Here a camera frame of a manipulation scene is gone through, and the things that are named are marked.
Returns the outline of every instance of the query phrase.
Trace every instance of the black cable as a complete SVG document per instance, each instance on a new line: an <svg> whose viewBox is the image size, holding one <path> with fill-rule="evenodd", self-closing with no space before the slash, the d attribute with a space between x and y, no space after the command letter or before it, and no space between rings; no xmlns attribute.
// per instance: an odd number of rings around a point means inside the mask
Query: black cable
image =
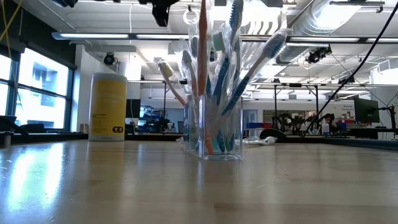
<svg viewBox="0 0 398 224"><path fill-rule="evenodd" d="M390 101L388 101L388 104L386 105L386 107L388 107L388 105L390 105L391 101L398 95L398 92L391 98Z"/></svg>
<svg viewBox="0 0 398 224"><path fill-rule="evenodd" d="M329 97L329 100L322 106L322 109L318 112L318 114L312 119L310 125L308 125L307 130L305 130L303 138L305 138L305 136L307 135L308 130L313 126L314 122L315 122L315 118L317 118L320 113L322 113L322 111L326 108L326 106L330 103L330 101L336 96L336 94L348 83L348 81L350 79L352 79L354 77L354 75L361 69L361 67L365 64L366 60L368 59L368 57L370 56L370 54L372 53L373 49L375 48L375 46L377 45L377 43L379 42L379 39L381 38L381 36L383 35L384 31L386 31L388 25L390 24L392 18L394 17L394 15L396 14L398 9L398 2L396 4L396 6L394 7L394 9L391 12L390 17L388 18L388 20L386 21L386 23L384 24L383 29L380 31L380 34L377 36L376 40L374 40L371 48L369 49L369 52L366 54L365 58L363 58L362 62L359 64L359 66L356 68L356 70L341 84L341 86L339 88L337 88L337 90L332 94L331 97Z"/></svg>
<svg viewBox="0 0 398 224"><path fill-rule="evenodd" d="M331 54L331 56L333 56L333 57L336 59L336 61L343 67L343 69L346 70L346 73L349 74L348 70L340 63L340 61L337 60L337 58L336 58L333 54ZM354 77L354 79L355 79L355 81L357 81L359 84L362 85L362 83L360 83L355 77ZM365 90L367 90L367 91L369 92L370 95L374 96L374 97L375 97L376 99L378 99L382 104L384 104L385 106L387 106L387 104L386 104L385 102L383 102L382 100L380 100L380 99L379 99L374 93L372 93L368 88L366 88L365 86L363 86L363 88L364 88Z"/></svg>

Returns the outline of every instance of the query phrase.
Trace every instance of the plastic bag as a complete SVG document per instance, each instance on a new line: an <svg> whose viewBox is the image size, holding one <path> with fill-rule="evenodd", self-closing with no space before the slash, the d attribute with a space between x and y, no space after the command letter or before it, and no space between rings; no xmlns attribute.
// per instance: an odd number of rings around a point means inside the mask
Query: plastic bag
<svg viewBox="0 0 398 224"><path fill-rule="evenodd" d="M180 137L180 138L176 139L175 141L177 141L179 144L184 144L184 137Z"/></svg>
<svg viewBox="0 0 398 224"><path fill-rule="evenodd" d="M258 136L252 136L243 139L244 146L269 146L274 144L278 139L272 136L266 137L265 139L261 139Z"/></svg>

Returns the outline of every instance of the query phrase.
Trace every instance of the camera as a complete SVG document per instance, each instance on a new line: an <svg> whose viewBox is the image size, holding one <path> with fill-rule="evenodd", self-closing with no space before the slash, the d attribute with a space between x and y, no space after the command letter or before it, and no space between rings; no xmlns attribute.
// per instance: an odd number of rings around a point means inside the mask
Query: camera
<svg viewBox="0 0 398 224"><path fill-rule="evenodd" d="M114 65L116 63L116 59L114 57L113 52L107 52L104 58L105 65Z"/></svg>
<svg viewBox="0 0 398 224"><path fill-rule="evenodd" d="M152 15L157 25L167 27L169 23L170 6L179 0L139 0L139 4L152 3Z"/></svg>
<svg viewBox="0 0 398 224"><path fill-rule="evenodd" d="M319 47L316 50L310 51L310 55L305 59L308 63L318 63L320 60L324 59L326 55L331 54L330 47Z"/></svg>
<svg viewBox="0 0 398 224"><path fill-rule="evenodd" d="M55 4L61 7L75 7L79 0L52 0ZM167 27L169 23L170 6L179 0L138 0L139 4L152 4L152 15L154 16L157 25ZM120 3L121 0L113 0L113 2Z"/></svg>

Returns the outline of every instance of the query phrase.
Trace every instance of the yellow label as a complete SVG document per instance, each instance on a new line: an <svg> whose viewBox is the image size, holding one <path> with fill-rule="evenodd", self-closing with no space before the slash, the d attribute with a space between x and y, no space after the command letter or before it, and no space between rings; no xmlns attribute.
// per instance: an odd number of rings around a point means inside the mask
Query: yellow label
<svg viewBox="0 0 398 224"><path fill-rule="evenodd" d="M110 80L94 82L91 102L91 133L123 136L127 85Z"/></svg>

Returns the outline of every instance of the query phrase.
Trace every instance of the window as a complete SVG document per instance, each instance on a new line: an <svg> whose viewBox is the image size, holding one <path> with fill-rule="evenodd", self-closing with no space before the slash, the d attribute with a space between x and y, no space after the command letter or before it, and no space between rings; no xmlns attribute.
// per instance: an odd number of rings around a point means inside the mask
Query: window
<svg viewBox="0 0 398 224"><path fill-rule="evenodd" d="M0 55L0 115L68 131L73 71L31 49L15 58Z"/></svg>
<svg viewBox="0 0 398 224"><path fill-rule="evenodd" d="M65 99L18 90L16 124L44 124L44 128L62 129L65 119Z"/></svg>
<svg viewBox="0 0 398 224"><path fill-rule="evenodd" d="M10 79L11 59L0 55L0 78L4 80Z"/></svg>
<svg viewBox="0 0 398 224"><path fill-rule="evenodd" d="M19 83L59 95L67 94L68 67L30 49L21 54Z"/></svg>
<svg viewBox="0 0 398 224"><path fill-rule="evenodd" d="M0 84L0 115L6 114L8 86Z"/></svg>

